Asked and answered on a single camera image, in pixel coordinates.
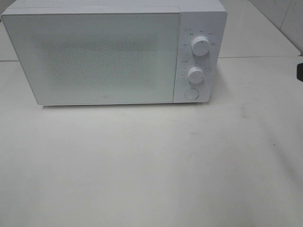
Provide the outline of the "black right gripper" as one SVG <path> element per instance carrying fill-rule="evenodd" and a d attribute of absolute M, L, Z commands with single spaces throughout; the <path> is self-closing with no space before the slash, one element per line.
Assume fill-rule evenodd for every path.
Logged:
<path fill-rule="evenodd" d="M 303 82 L 303 63 L 297 65 L 296 78 Z"/>

